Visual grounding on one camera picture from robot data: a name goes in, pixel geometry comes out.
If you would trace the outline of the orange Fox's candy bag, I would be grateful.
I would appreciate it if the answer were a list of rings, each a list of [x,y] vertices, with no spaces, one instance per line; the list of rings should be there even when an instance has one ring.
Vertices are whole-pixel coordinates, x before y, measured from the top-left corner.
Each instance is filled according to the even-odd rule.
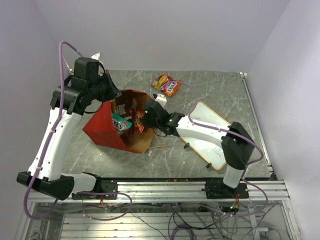
[[[156,90],[160,90],[167,97],[172,97],[180,87],[180,79],[174,79],[167,73],[161,73],[151,84]]]

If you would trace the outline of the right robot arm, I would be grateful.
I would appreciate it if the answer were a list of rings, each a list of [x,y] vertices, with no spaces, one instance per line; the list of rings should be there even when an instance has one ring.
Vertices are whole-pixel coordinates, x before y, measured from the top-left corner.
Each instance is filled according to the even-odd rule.
[[[168,113],[159,102],[150,100],[142,107],[142,125],[158,129],[166,136],[189,137],[209,142],[220,147],[226,162],[223,178],[209,181],[202,189],[208,199],[247,199],[248,187],[241,182],[255,142],[244,127],[233,122],[223,129],[221,126],[193,120],[182,113]]]

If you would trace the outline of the red paper bag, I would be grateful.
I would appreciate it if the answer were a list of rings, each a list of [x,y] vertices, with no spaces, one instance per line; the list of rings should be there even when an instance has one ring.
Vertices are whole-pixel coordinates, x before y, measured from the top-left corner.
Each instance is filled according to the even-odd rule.
[[[142,91],[122,90],[120,97],[103,103],[82,130],[96,145],[142,154],[155,136],[140,122],[142,106],[150,99]]]

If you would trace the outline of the teal Fox's candy bag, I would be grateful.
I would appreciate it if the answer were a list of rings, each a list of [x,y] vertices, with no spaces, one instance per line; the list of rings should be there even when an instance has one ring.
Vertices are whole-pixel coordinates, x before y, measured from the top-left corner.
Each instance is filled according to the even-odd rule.
[[[131,127],[133,123],[131,121],[115,114],[114,112],[111,113],[111,119],[113,127],[119,136],[132,136]]]

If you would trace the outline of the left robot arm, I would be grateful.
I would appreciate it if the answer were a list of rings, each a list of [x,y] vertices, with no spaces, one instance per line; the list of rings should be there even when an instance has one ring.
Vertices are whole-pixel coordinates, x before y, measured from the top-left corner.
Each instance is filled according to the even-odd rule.
[[[61,201],[79,192],[85,192],[91,199],[101,195],[99,176],[64,174],[62,166],[68,144],[86,108],[93,100],[104,103],[121,95],[109,72],[103,69],[97,59],[79,57],[75,60],[73,74],[53,92],[43,140],[28,170],[18,173],[19,184]]]

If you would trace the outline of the red noodle snack bag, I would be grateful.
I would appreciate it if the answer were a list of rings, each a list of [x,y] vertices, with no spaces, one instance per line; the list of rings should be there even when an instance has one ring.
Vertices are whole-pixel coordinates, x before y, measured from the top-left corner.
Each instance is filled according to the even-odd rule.
[[[142,123],[142,118],[144,117],[145,113],[145,110],[143,110],[142,108],[136,110],[133,123],[130,129],[132,136],[135,134],[136,131],[138,131],[139,133],[142,133],[144,131],[145,126]]]

